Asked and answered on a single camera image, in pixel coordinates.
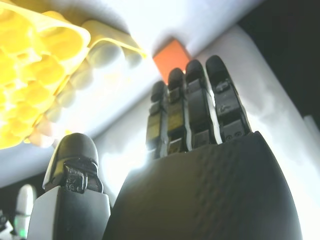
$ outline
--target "robotic hand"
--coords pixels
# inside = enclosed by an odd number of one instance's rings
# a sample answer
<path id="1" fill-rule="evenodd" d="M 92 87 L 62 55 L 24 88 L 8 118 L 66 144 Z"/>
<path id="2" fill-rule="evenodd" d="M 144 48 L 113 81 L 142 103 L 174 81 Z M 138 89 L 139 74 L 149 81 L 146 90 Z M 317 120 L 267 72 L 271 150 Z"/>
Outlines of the robotic hand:
<path id="1" fill-rule="evenodd" d="M 273 153 L 251 131 L 218 56 L 152 89 L 147 165 L 126 178 L 109 217 L 93 142 L 66 136 L 35 202 L 28 240 L 302 240 Z M 214 103 L 210 94 L 214 93 Z"/>

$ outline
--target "textured black surface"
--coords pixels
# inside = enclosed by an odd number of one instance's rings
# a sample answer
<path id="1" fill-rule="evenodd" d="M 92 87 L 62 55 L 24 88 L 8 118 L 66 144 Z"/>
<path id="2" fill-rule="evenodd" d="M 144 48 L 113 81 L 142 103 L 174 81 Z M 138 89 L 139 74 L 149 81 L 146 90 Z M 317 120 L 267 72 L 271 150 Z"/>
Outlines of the textured black surface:
<path id="1" fill-rule="evenodd" d="M 301 240 L 285 178 L 250 133 L 150 162 L 126 179 L 104 240 Z"/>

